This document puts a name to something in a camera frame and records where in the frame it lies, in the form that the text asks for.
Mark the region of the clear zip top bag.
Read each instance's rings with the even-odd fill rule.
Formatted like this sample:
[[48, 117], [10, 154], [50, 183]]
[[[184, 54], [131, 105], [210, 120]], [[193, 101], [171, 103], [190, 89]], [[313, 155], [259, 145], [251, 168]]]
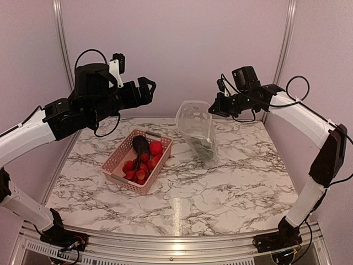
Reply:
[[212, 122], [212, 114], [208, 112], [209, 107], [210, 105], [204, 101], [186, 100], [181, 104], [175, 116], [175, 124], [177, 128], [186, 143], [195, 153], [195, 146], [193, 146], [190, 142], [191, 135], [207, 137], [212, 141], [212, 148], [215, 151], [215, 158], [212, 161], [207, 162], [200, 160], [206, 168], [214, 167], [218, 162], [218, 149]]

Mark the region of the green toy pepper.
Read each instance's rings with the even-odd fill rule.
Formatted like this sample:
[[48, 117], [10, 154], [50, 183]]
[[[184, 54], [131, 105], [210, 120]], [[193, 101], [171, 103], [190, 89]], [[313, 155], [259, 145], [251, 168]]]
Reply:
[[196, 144], [195, 151], [200, 160], [207, 162], [215, 158], [215, 151], [211, 145]]

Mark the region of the purple toy eggplant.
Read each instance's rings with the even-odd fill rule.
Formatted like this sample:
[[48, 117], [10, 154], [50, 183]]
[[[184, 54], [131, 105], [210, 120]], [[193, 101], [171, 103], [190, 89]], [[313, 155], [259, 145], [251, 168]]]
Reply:
[[150, 154], [149, 143], [142, 135], [138, 135], [133, 138], [132, 147], [138, 155], [143, 155], [145, 153], [148, 155]]

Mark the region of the pink perforated plastic basket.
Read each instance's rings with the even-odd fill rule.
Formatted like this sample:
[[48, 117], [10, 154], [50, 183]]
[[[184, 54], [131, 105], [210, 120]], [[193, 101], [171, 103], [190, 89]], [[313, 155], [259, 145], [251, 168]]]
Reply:
[[172, 151], [173, 139], [133, 130], [101, 166], [106, 179], [146, 195]]

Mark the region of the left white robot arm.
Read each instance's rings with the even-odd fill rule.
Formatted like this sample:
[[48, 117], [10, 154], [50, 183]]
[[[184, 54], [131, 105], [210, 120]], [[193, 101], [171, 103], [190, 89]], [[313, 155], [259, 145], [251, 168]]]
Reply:
[[125, 56], [113, 54], [102, 63], [74, 66], [74, 90], [44, 107], [38, 106], [24, 121], [1, 133], [1, 206], [31, 222], [41, 239], [66, 245], [72, 232], [64, 228], [60, 214], [42, 206], [10, 180], [5, 165], [45, 144], [61, 141], [89, 128], [97, 131], [107, 117], [120, 111], [150, 104], [156, 83], [146, 77], [123, 82]]

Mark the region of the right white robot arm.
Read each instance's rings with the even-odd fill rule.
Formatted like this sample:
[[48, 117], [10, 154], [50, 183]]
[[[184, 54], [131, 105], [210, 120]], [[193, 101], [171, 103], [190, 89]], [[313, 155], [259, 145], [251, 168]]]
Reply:
[[245, 66], [232, 71], [234, 83], [221, 74], [217, 80], [218, 93], [209, 113], [236, 119], [246, 110], [264, 111], [296, 129], [316, 149], [308, 179], [296, 202], [278, 224], [273, 242], [285, 247], [307, 218], [321, 205], [329, 189], [337, 184], [350, 141], [347, 128], [336, 124], [304, 104], [303, 98], [289, 94], [289, 88], [276, 84], [261, 84], [255, 70]]

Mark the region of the red toy ball fruit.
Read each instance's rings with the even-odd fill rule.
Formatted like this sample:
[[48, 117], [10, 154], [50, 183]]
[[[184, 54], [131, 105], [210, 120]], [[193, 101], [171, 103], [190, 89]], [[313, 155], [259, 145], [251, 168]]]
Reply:
[[163, 153], [163, 145], [160, 141], [153, 141], [149, 145], [149, 150], [152, 156], [161, 155]]

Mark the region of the red cherry bunch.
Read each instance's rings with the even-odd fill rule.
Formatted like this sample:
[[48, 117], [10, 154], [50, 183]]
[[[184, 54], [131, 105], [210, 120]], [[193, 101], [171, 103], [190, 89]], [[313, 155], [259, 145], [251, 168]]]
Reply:
[[143, 154], [140, 160], [136, 158], [124, 162], [123, 178], [142, 186], [147, 182], [155, 167], [156, 164], [152, 162], [152, 159], [148, 160], [147, 155]]

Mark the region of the left aluminium corner post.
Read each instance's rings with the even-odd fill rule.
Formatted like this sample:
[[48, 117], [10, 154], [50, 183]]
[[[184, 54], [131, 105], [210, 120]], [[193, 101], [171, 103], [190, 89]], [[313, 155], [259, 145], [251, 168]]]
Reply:
[[60, 0], [52, 1], [53, 10], [54, 10], [54, 18], [57, 30], [57, 36], [60, 45], [60, 53], [63, 61], [63, 66], [65, 70], [65, 75], [67, 78], [68, 86], [70, 91], [74, 90], [74, 78], [71, 70], [71, 64], [69, 60], [69, 53], [66, 41], [65, 27], [63, 22], [63, 13], [62, 13], [62, 5]]

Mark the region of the aluminium corner post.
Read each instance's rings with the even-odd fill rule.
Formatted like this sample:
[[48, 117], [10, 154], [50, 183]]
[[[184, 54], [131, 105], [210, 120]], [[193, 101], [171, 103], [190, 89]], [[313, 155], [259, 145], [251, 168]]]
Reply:
[[63, 61], [63, 66], [65, 70], [65, 75], [67, 78], [68, 86], [70, 91], [74, 90], [74, 78], [71, 70], [71, 64], [69, 60], [69, 53], [66, 41], [65, 27], [63, 22], [63, 13], [62, 13], [62, 5], [60, 0], [52, 1], [53, 10], [54, 10], [54, 18], [57, 30], [57, 36], [60, 45], [60, 53]]
[[279, 84], [281, 81], [281, 77], [284, 71], [286, 59], [289, 55], [293, 30], [295, 26], [295, 17], [296, 17], [296, 10], [297, 10], [297, 0], [289, 0], [288, 2], [288, 9], [285, 21], [285, 30], [282, 38], [282, 44], [280, 49], [279, 58], [276, 65], [276, 70], [273, 78], [274, 84]]

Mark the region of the right aluminium corner post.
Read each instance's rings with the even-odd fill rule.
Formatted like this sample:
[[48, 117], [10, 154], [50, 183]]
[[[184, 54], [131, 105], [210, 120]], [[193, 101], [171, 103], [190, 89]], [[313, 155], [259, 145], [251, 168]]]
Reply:
[[281, 81], [281, 77], [284, 71], [286, 59], [289, 55], [293, 30], [295, 26], [295, 17], [296, 17], [296, 10], [297, 10], [297, 0], [289, 0], [288, 2], [288, 9], [285, 21], [285, 30], [282, 38], [282, 44], [280, 49], [279, 58], [276, 65], [276, 70], [273, 78], [274, 84], [279, 84]]

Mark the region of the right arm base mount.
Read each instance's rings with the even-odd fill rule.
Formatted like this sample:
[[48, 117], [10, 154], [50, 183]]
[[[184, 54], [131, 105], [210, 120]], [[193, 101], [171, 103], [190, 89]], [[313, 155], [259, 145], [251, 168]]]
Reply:
[[256, 235], [253, 238], [253, 246], [259, 253], [276, 251], [283, 248], [300, 245], [303, 242], [300, 234], [291, 237], [281, 235], [279, 232]]

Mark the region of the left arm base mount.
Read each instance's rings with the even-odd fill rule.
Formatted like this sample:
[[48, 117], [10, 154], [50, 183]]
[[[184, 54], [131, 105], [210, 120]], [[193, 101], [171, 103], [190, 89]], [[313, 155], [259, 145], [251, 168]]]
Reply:
[[88, 235], [81, 232], [52, 227], [41, 233], [40, 240], [51, 245], [59, 246], [63, 251], [74, 248], [78, 251], [84, 251], [87, 245]]

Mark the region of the aluminium front frame rail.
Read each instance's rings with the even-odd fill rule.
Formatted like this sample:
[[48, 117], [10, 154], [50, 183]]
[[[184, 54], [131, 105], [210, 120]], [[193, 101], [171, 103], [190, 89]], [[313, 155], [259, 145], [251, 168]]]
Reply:
[[53, 259], [79, 264], [274, 264], [280, 251], [259, 253], [253, 245], [257, 232], [216, 236], [130, 235], [68, 226], [88, 235], [80, 254], [59, 252], [59, 247], [40, 241], [29, 222], [24, 222], [10, 264], [50, 264]]

